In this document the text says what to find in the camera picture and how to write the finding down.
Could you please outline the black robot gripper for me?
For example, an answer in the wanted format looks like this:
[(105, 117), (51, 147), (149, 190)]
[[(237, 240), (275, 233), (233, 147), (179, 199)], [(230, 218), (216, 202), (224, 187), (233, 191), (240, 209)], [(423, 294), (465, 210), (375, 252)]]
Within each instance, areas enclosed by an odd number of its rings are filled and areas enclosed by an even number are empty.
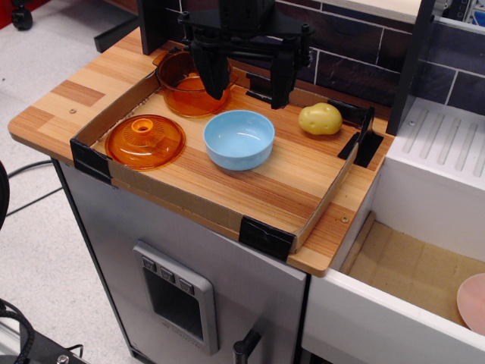
[(296, 75), (311, 63), (314, 27), (281, 12), (275, 1), (219, 1), (178, 18), (207, 94), (220, 100), (230, 82), (228, 58), (271, 62), (271, 107), (285, 108)]

